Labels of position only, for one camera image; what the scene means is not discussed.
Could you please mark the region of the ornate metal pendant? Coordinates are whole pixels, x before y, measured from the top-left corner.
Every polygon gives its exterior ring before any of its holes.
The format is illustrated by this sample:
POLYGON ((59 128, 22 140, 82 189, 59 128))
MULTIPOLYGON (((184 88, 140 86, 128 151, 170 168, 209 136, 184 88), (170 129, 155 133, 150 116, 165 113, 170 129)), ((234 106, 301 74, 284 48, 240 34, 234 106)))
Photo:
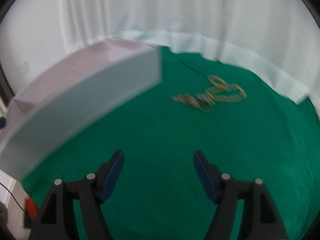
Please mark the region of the ornate metal pendant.
POLYGON ((172 97, 176 102, 182 103, 184 105, 193 106, 196 109, 203 111, 205 106, 212 106, 215 104, 213 99, 206 94, 178 94, 172 97))

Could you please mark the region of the orange red object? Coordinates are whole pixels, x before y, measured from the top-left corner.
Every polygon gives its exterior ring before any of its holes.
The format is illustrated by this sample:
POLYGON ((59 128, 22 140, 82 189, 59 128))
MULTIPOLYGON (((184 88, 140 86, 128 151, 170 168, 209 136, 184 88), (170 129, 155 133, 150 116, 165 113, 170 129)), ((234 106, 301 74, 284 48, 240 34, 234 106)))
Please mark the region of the orange red object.
POLYGON ((28 196, 25 199, 25 211, 27 214, 27 217, 33 222, 36 219, 37 213, 38 213, 38 207, 34 200, 28 196))

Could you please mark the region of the white cardboard box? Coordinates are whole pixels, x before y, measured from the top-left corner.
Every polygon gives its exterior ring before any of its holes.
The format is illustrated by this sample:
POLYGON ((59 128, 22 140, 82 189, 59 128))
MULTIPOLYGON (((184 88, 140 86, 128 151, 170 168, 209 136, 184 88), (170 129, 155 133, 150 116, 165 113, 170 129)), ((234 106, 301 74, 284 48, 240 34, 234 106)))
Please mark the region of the white cardboard box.
POLYGON ((1 169, 23 179, 80 130, 161 81, 160 47, 104 40, 72 53, 8 105, 1 169))

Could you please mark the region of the green cloth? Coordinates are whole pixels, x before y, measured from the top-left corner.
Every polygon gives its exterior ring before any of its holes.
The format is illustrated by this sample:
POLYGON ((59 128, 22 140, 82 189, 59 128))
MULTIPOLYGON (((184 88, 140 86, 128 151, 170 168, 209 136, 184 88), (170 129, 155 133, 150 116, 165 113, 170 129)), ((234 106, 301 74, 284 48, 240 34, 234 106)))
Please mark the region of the green cloth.
POLYGON ((300 239, 319 212, 319 118, 254 73, 198 54, 161 50, 162 82, 55 150, 22 180, 40 205, 55 179, 74 181, 122 150, 124 168, 102 206, 114 239, 203 239, 216 210, 193 167, 201 150, 238 180, 261 178, 300 239), (172 99, 206 94, 203 111, 172 99))

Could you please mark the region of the white curtain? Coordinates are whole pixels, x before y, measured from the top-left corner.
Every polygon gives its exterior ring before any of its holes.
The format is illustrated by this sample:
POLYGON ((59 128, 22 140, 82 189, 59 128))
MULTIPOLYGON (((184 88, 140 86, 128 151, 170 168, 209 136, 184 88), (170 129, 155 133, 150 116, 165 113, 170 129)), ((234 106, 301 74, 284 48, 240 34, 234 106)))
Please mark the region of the white curtain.
POLYGON ((277 93, 319 105, 319 27, 302 0, 59 0, 68 53, 105 38, 246 68, 277 93))

